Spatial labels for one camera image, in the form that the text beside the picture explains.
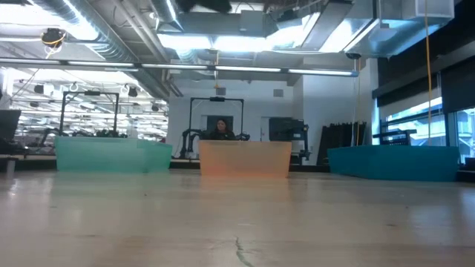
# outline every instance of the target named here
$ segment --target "window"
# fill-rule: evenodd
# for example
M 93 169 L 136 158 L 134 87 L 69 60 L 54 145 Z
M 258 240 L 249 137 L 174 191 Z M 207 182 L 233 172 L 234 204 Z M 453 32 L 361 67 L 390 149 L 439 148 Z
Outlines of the window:
M 442 113 L 442 97 L 431 102 L 430 145 L 445 146 L 445 117 Z M 386 131 L 417 130 L 410 135 L 411 145 L 429 145 L 429 101 L 398 112 L 386 118 Z
M 475 108 L 458 111 L 456 113 L 456 118 L 460 160 L 462 161 L 462 163 L 465 163 L 465 158 L 475 156 Z

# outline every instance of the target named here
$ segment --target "dark hair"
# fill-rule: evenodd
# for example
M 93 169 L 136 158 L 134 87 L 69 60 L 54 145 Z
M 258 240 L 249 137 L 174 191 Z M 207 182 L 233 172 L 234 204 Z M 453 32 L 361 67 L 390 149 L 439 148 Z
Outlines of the dark hair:
M 228 129 L 228 122 L 227 122 L 226 119 L 224 119 L 224 118 L 219 118 L 219 119 L 217 119 L 215 131 L 217 131 L 217 123 L 218 123 L 219 121 L 224 122 L 224 126 L 226 126 L 225 131 L 229 131 L 229 129 Z

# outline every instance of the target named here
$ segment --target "computer monitor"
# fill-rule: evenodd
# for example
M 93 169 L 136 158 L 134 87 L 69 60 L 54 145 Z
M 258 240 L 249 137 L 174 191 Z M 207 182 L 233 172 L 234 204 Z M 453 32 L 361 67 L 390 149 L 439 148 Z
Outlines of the computer monitor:
M 0 138 L 13 140 L 22 111 L 0 110 Z
M 293 141 L 304 139 L 304 121 L 292 118 L 270 118 L 270 141 Z

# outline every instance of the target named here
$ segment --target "wooden floor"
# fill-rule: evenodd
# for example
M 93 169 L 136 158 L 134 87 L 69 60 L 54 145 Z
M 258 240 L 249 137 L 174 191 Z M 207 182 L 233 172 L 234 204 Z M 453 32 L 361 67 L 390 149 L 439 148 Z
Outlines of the wooden floor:
M 196 171 L 0 178 L 1 267 L 475 266 L 475 188 Z

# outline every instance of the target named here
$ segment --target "person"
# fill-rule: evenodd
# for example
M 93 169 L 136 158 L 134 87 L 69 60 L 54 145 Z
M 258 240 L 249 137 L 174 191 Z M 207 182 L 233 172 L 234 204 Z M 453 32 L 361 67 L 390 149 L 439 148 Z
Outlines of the person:
M 236 140 L 235 134 L 228 129 L 225 119 L 219 119 L 216 128 L 209 135 L 211 140 Z

